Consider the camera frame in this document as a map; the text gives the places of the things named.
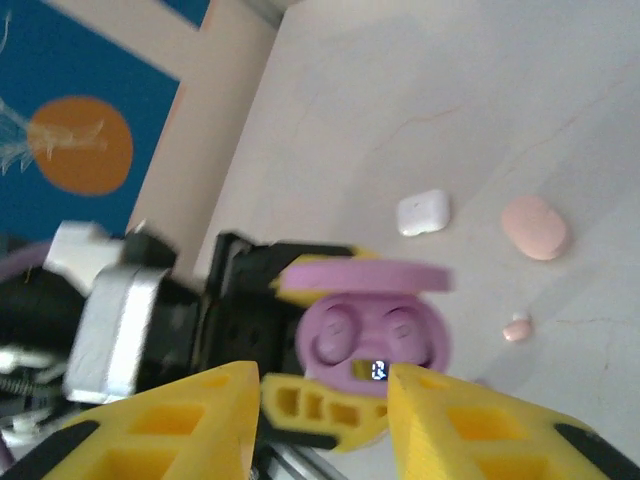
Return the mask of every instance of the blue poster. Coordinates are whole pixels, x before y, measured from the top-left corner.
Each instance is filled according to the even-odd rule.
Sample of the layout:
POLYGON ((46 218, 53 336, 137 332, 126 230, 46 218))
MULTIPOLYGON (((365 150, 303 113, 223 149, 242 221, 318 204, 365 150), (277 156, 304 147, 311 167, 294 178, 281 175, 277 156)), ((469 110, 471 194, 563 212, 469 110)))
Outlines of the blue poster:
POLYGON ((160 0, 171 10, 198 28, 202 26, 210 0, 160 0))
POLYGON ((0 233, 124 232, 177 89, 40 0, 0 0, 0 233))

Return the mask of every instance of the wall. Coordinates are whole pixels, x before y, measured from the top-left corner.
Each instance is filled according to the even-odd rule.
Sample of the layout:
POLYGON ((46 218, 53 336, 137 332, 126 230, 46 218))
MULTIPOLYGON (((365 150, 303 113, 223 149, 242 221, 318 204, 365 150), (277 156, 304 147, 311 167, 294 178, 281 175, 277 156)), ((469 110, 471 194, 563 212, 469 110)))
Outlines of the wall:
POLYGON ((130 225, 149 220, 191 272, 276 30, 242 0, 213 0, 201 30, 154 0, 54 0, 182 80, 130 225))
POLYGON ((292 5, 296 3, 300 3, 302 0, 271 0, 271 3, 278 7, 280 10, 284 11, 292 5))

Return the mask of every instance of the digital display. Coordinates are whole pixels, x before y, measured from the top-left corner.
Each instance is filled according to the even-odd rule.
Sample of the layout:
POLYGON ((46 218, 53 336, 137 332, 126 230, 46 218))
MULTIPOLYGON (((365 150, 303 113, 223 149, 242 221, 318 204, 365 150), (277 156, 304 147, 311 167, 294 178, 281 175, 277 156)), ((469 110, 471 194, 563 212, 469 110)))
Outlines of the digital display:
POLYGON ((390 363, 385 360, 354 360, 351 371, 358 380, 386 382, 389 379, 389 366, 390 363))

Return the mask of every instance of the small pink object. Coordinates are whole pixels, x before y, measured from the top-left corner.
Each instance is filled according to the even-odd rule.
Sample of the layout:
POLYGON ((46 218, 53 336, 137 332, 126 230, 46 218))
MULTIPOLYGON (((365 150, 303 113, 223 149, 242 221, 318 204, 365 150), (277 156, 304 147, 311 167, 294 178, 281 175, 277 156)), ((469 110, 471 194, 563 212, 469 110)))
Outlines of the small pink object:
POLYGON ((515 316, 513 321, 504 327, 502 335, 509 342, 521 342, 533 333, 533 323, 529 317, 515 316))
POLYGON ((535 195, 518 197, 502 212, 502 228, 514 245, 534 260, 552 260, 569 243, 565 221, 535 195))

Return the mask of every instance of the orange circle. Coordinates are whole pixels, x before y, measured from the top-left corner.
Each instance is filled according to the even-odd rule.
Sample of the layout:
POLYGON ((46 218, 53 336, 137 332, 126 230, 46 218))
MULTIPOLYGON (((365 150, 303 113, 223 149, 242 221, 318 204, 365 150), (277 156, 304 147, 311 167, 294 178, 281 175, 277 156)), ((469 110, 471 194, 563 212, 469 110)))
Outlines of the orange circle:
POLYGON ((133 162, 124 117, 93 97, 64 97, 33 115, 27 141, 42 174, 56 187, 87 196, 119 188, 133 162))

